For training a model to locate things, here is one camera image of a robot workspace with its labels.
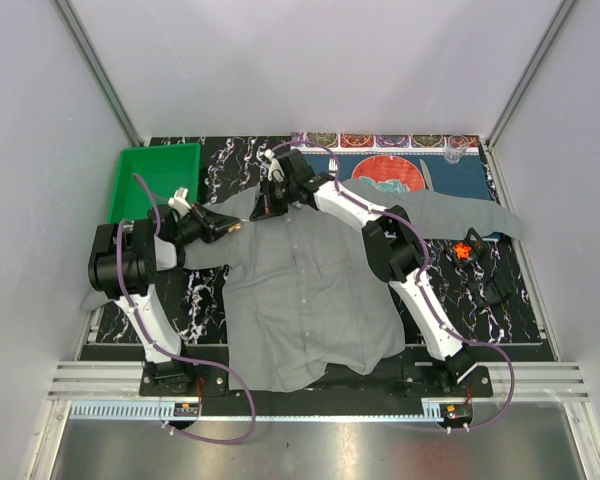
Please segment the near black brooch stand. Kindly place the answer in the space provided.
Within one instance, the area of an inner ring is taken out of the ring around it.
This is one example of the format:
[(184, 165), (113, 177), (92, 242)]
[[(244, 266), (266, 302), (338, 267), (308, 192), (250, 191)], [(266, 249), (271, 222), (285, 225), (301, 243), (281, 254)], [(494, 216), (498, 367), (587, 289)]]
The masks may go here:
[(487, 281), (469, 283), (468, 290), (475, 305), (482, 308), (503, 304), (514, 287), (508, 280), (494, 276)]

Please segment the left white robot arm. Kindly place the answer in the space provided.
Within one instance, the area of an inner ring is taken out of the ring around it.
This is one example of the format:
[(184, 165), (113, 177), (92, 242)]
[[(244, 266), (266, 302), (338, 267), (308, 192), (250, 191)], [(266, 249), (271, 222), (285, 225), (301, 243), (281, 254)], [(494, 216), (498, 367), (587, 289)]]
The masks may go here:
[(194, 363), (172, 327), (157, 293), (162, 271), (180, 268), (185, 247), (211, 244), (241, 228), (234, 216), (199, 204), (183, 212), (159, 205), (143, 219), (97, 227), (88, 263), (92, 288), (115, 303), (133, 326), (143, 347), (140, 393), (184, 396), (203, 391), (204, 375), (216, 366)]

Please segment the silver knife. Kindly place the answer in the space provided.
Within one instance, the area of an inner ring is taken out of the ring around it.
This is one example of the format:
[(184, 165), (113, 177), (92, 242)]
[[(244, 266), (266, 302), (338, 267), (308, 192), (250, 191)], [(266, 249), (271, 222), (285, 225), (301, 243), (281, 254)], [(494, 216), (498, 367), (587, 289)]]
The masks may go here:
[(428, 190), (433, 191), (434, 185), (433, 185), (433, 181), (432, 181), (432, 177), (431, 177), (428, 165), (424, 159), (420, 159), (419, 163), (420, 163), (420, 167), (421, 167), (421, 171), (422, 171), (422, 176), (423, 176), (423, 179), (425, 182), (425, 186)]

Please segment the red and teal plate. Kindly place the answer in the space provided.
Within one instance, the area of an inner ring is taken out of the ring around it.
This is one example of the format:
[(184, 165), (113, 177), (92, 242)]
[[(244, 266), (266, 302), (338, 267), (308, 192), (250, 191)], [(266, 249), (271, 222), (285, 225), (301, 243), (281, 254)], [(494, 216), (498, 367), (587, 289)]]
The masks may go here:
[(361, 160), (352, 177), (388, 193), (408, 193), (426, 188), (421, 171), (409, 160), (394, 155), (374, 155)]

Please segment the black brooch stand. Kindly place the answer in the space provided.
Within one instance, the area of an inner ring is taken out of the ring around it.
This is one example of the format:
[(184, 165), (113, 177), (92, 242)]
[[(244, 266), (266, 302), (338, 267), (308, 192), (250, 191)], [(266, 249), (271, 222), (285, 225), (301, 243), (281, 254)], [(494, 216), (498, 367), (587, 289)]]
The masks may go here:
[[(475, 258), (473, 259), (472, 262), (457, 262), (457, 261), (454, 260), (453, 255), (452, 255), (452, 251), (451, 251), (451, 246), (454, 243), (457, 243), (457, 242), (460, 242), (460, 241), (469, 243), (473, 247), (473, 249), (475, 251), (475, 253), (474, 253)], [(486, 250), (487, 250), (487, 244), (486, 244), (486, 242), (484, 241), (484, 239), (478, 234), (478, 232), (474, 228), (469, 228), (467, 230), (466, 236), (462, 240), (455, 241), (454, 243), (452, 243), (450, 245), (449, 255), (450, 255), (453, 263), (457, 267), (459, 267), (459, 268), (464, 268), (467, 265), (479, 262), (480, 259), (484, 256), (484, 254), (486, 253)]]
[(514, 287), (508, 280), (494, 276), (487, 281), (469, 283), (468, 290), (475, 305), (482, 308), (503, 304)]

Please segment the far black brooch stand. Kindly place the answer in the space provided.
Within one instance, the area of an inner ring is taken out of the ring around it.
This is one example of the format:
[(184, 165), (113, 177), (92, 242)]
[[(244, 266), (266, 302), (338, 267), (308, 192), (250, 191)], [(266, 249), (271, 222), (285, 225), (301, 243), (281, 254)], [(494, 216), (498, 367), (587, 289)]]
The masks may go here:
[[(475, 253), (474, 253), (475, 258), (473, 259), (472, 262), (457, 262), (457, 261), (454, 260), (453, 255), (452, 255), (452, 251), (451, 251), (451, 246), (454, 243), (457, 243), (457, 242), (460, 242), (460, 241), (469, 243), (473, 247), (473, 249), (475, 251)], [(455, 241), (454, 243), (452, 243), (450, 245), (449, 255), (450, 255), (453, 263), (457, 267), (459, 267), (459, 268), (464, 268), (467, 265), (479, 262), (480, 259), (484, 256), (484, 254), (486, 253), (486, 250), (487, 250), (487, 244), (486, 244), (486, 242), (484, 241), (484, 239), (478, 234), (478, 232), (474, 228), (469, 228), (467, 230), (466, 236), (462, 240)]]

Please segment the silver fork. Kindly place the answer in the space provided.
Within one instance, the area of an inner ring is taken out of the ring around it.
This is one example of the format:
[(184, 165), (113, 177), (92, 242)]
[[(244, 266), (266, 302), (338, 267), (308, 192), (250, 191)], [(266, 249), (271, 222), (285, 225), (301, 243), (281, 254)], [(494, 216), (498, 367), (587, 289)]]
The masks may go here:
[(330, 158), (328, 162), (328, 173), (330, 176), (335, 177), (338, 173), (338, 164), (334, 158)]

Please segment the grey button shirt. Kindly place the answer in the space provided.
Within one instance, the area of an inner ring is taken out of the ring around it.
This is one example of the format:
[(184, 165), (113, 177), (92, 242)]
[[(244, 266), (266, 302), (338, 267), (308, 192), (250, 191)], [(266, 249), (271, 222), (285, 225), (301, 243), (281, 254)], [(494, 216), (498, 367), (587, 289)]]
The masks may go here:
[(222, 295), (232, 388), (294, 392), (331, 364), (357, 374), (401, 353), (399, 296), (371, 271), (361, 232), (293, 203), (282, 216), (251, 222), (259, 191), (203, 206), (241, 220), (241, 229), (185, 247), (183, 268), (229, 267)]

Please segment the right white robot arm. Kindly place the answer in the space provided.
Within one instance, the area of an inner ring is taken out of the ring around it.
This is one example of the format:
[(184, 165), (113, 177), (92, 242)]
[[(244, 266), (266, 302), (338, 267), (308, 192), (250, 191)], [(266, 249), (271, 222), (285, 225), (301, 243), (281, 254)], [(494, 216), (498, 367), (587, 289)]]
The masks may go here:
[(372, 273), (399, 296), (424, 338), (432, 360), (430, 381), (450, 397), (466, 389), (476, 361), (435, 297), (425, 274), (428, 248), (406, 211), (373, 203), (345, 188), (334, 175), (314, 172), (297, 149), (280, 155), (268, 150), (265, 158), (267, 175), (250, 219), (280, 216), (299, 203), (358, 229)]

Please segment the green plastic bin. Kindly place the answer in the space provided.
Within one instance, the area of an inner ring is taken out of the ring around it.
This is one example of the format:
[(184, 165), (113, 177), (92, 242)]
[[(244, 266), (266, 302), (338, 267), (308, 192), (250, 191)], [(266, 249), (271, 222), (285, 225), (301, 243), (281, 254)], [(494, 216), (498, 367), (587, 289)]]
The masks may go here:
[(139, 174), (159, 203), (181, 187), (188, 199), (198, 200), (201, 146), (197, 143), (127, 148), (119, 164), (109, 208), (108, 222), (145, 218), (151, 208), (145, 190), (134, 179)]

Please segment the blue patterned placemat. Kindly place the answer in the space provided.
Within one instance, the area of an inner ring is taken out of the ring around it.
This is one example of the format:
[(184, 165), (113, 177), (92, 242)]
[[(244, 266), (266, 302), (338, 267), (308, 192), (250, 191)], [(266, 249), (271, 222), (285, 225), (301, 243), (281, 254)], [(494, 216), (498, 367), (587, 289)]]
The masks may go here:
[[(474, 228), (483, 238), (497, 242), (504, 234), (504, 215), (478, 142), (472, 138), (460, 161), (449, 164), (444, 160), (447, 138), (301, 133), (292, 142), (315, 172), (328, 172), (329, 159), (334, 158), (339, 182), (345, 188), (373, 203), (401, 206), (410, 223), (427, 240), (459, 240), (469, 228)], [(424, 159), (434, 190), (388, 193), (354, 179), (355, 166), (374, 155), (403, 157), (420, 171), (419, 160)]]

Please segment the far orange flower brooch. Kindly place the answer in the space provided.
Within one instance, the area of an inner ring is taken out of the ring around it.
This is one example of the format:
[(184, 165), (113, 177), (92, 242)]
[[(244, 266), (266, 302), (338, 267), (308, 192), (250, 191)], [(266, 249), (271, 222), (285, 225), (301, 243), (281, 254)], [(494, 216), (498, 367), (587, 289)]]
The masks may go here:
[(473, 247), (466, 242), (457, 242), (451, 246), (452, 255), (457, 262), (472, 262), (475, 258)]

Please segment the clear drinking glass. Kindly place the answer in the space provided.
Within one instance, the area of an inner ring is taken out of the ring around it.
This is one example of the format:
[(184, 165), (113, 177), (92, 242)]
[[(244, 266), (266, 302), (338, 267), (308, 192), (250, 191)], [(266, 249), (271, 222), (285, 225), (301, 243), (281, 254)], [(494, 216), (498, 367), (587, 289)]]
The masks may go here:
[(457, 164), (471, 144), (465, 135), (451, 135), (447, 138), (444, 160), (449, 164)]

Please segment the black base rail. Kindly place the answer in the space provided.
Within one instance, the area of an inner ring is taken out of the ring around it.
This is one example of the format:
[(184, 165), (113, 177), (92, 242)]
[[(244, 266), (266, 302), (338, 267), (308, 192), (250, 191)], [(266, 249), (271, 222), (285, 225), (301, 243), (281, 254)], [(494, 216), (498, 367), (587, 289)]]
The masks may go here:
[[(225, 370), (208, 365), (175, 364), (143, 365), (139, 394), (142, 396), (193, 396), (205, 399), (237, 397), (243, 388), (232, 388), (233, 377)], [(456, 383), (438, 361), (413, 362), (400, 354), (383, 360), (368, 375), (329, 365), (323, 377), (293, 394), (327, 395), (374, 393), (384, 397), (405, 398), (490, 398), (494, 389), (488, 369), (477, 366), (461, 382)]]

